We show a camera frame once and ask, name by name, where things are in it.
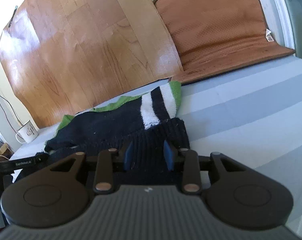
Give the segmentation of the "black knit sweater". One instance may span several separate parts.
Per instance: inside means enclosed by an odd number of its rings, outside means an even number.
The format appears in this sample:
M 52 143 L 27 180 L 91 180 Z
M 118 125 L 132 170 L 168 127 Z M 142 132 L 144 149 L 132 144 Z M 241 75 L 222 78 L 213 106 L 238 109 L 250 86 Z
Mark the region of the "black knit sweater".
M 145 129 L 137 115 L 137 111 L 133 111 L 123 114 L 85 112 L 75 116 L 46 143 L 45 151 L 50 154 L 46 165 L 76 152 L 96 156 L 102 150 L 120 149 L 126 142 L 133 142 L 129 174 L 134 178 L 166 174 L 163 143 L 166 140 L 176 148 L 188 148 L 185 124 L 176 116 Z

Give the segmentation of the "green knit sweater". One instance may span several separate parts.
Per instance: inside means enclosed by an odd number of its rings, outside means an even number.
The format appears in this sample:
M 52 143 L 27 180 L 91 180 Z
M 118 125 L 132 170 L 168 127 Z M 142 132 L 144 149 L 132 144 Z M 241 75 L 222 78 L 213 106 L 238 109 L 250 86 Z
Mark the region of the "green knit sweater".
M 142 122 L 145 129 L 148 129 L 163 120 L 176 117 L 180 104 L 181 84 L 178 81 L 170 81 L 140 95 L 122 95 L 117 101 L 90 109 L 88 112 L 123 114 L 137 111 L 137 120 Z

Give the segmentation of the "white enamel mug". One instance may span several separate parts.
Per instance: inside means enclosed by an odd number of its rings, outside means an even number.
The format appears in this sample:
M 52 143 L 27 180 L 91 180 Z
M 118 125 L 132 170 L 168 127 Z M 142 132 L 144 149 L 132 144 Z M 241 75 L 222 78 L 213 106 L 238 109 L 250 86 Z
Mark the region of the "white enamel mug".
M 38 135 L 38 131 L 33 126 L 31 120 L 29 120 L 17 131 L 15 138 L 20 144 L 29 144 L 34 141 Z

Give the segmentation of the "wooden pattern board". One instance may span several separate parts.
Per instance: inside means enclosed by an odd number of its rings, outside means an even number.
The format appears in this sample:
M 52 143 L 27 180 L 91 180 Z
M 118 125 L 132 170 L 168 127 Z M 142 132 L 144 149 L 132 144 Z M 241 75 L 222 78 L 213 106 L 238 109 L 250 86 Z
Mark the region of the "wooden pattern board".
M 0 62 L 39 128 L 183 70 L 152 0 L 24 0 Z

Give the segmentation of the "brown mesh mat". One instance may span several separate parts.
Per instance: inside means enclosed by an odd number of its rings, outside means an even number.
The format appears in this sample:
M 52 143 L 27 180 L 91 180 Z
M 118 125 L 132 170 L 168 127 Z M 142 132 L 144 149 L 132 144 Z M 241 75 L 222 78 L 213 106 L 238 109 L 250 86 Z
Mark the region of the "brown mesh mat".
M 269 30 L 260 0 L 154 0 L 191 83 L 295 53 Z

